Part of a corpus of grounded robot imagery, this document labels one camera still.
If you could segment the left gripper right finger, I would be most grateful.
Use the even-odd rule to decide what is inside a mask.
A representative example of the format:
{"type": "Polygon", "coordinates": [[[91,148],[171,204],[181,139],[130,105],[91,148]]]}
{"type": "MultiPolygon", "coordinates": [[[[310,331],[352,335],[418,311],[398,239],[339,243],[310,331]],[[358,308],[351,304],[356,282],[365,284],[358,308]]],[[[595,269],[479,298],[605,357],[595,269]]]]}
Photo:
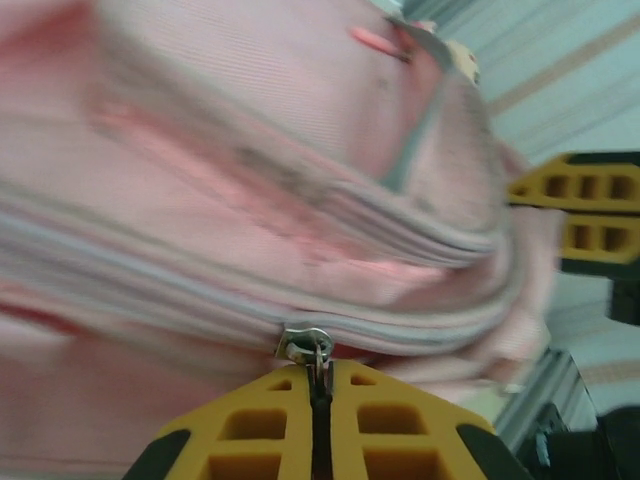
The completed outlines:
{"type": "Polygon", "coordinates": [[[531,480],[484,417],[355,361],[329,377],[331,480],[531,480]]]}

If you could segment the aluminium rail frame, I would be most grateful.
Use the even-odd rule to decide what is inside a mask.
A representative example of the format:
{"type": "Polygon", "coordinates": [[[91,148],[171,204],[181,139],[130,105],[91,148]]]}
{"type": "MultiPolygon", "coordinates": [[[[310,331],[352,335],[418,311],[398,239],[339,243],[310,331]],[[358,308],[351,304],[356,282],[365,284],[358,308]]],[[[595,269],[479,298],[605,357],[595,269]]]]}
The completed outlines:
{"type": "Polygon", "coordinates": [[[519,444],[544,406],[552,404],[569,427],[578,419],[589,425],[594,417],[578,367],[567,351],[548,349],[526,379],[524,386],[506,404],[494,423],[502,440],[511,448],[519,444]]]}

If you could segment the pink school backpack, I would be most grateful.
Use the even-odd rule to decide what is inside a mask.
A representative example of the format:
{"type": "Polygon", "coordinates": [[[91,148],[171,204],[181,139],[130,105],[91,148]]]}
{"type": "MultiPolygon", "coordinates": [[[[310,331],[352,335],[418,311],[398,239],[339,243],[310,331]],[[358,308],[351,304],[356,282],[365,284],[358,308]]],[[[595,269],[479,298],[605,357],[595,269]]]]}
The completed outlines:
{"type": "Polygon", "coordinates": [[[0,0],[0,479],[107,480],[288,327],[469,405],[548,344],[477,60],[370,0],[0,0]]]}

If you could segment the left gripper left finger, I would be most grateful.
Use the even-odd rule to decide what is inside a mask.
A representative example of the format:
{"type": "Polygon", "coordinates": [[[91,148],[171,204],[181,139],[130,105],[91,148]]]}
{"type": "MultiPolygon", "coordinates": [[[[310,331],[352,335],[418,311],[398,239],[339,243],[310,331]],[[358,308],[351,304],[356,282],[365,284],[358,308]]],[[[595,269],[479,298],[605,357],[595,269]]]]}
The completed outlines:
{"type": "Polygon", "coordinates": [[[277,369],[167,423],[130,480],[312,480],[307,369],[277,369]]]}

